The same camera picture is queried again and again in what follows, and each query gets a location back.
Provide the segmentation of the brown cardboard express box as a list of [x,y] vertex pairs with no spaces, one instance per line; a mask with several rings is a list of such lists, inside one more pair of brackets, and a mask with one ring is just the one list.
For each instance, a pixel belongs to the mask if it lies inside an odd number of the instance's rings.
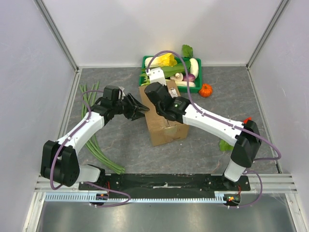
[[168,121],[163,116],[159,116],[155,106],[146,96],[145,89],[146,86],[140,86],[139,92],[142,104],[149,108],[149,111],[145,113],[145,118],[152,145],[159,146],[186,139],[189,126],[176,121]]

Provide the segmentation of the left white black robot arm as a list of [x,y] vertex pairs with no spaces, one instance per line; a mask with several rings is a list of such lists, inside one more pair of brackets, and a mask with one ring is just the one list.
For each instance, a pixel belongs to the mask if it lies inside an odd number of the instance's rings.
[[123,93],[119,87],[106,86],[101,93],[102,96],[92,106],[87,106],[87,113],[71,131],[43,145],[41,176],[49,179],[53,190],[61,186],[71,187],[76,182],[89,182],[95,190],[103,189],[106,178],[100,175],[100,168],[79,164],[80,150],[115,115],[124,115],[133,121],[149,111],[147,106],[130,93]]

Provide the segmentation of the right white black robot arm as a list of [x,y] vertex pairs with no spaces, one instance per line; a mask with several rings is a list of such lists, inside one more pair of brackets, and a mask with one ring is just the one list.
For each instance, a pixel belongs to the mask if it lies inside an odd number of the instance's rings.
[[244,171],[251,167],[261,146],[257,124],[233,121],[209,112],[188,99],[170,95],[168,88],[158,82],[144,90],[147,98],[155,106],[158,115],[169,121],[194,126],[211,133],[233,147],[230,161],[221,178],[222,187],[233,190]]

